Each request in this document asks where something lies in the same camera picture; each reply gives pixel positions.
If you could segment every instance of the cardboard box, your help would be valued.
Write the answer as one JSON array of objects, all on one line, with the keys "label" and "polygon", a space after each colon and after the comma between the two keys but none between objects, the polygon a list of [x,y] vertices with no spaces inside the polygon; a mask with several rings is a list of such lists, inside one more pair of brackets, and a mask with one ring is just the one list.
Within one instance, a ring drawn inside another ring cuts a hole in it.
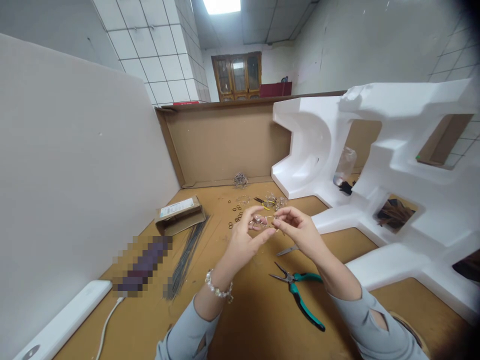
[{"label": "cardboard box", "polygon": [[[236,173],[249,184],[272,181],[272,166],[290,154],[292,134],[273,121],[273,106],[295,98],[341,96],[345,91],[200,103],[156,108],[158,121],[183,189],[233,185]],[[346,146],[363,167],[382,124],[356,120]]]},{"label": "cardboard box", "polygon": [[189,227],[204,222],[206,215],[197,196],[190,197],[157,210],[155,226],[164,236],[173,236]]}]

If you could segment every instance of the power strip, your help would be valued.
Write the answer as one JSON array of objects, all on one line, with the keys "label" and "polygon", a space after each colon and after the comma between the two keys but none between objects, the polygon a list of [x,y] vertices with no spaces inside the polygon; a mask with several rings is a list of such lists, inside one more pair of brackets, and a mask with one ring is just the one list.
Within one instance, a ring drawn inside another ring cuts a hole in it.
[{"label": "power strip", "polygon": [[111,288],[110,281],[89,282],[13,360],[52,360]]}]

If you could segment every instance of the power cord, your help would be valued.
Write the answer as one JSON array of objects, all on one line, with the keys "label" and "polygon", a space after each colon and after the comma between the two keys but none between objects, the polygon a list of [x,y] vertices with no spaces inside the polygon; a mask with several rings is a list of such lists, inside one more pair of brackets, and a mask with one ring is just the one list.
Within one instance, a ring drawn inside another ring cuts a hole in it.
[{"label": "power cord", "polygon": [[105,320],[105,324],[103,325],[103,331],[101,332],[101,338],[100,338],[100,347],[98,348],[98,354],[96,355],[96,360],[100,359],[100,354],[102,353],[102,349],[104,348],[104,340],[105,340],[105,331],[107,330],[107,324],[109,323],[110,318],[112,317],[112,314],[114,313],[115,309],[117,306],[124,300],[124,297],[119,297],[118,300],[116,301],[115,306],[113,309],[110,311],[110,314]]}]

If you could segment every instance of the person's right hand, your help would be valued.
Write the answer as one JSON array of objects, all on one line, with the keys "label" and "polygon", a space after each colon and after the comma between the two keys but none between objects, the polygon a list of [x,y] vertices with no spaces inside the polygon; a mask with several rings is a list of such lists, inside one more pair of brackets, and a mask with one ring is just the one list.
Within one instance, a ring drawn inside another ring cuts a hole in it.
[{"label": "person's right hand", "polygon": [[310,216],[293,206],[283,207],[274,215],[278,219],[273,221],[273,225],[291,237],[313,262],[330,253]]}]

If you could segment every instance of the green-handled pliers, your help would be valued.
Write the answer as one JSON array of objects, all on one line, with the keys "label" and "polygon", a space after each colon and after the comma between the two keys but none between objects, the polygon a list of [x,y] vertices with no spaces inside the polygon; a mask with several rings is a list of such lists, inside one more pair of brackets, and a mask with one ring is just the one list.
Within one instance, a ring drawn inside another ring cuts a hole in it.
[{"label": "green-handled pliers", "polygon": [[278,266],[278,268],[281,270],[282,273],[285,274],[285,277],[280,277],[277,275],[269,274],[271,277],[274,277],[275,279],[281,280],[283,282],[288,283],[288,289],[290,292],[293,294],[293,297],[295,298],[295,302],[300,308],[301,312],[305,317],[310,321],[317,329],[320,331],[325,331],[325,325],[322,324],[320,320],[318,320],[307,308],[305,305],[304,301],[302,300],[302,297],[300,296],[299,293],[299,288],[297,285],[295,285],[295,282],[297,281],[316,281],[319,283],[323,283],[324,281],[322,280],[322,277],[320,275],[311,273],[311,272],[306,272],[306,273],[294,273],[293,275],[290,274],[287,270],[285,270],[283,267],[277,264],[275,262],[275,265]]}]

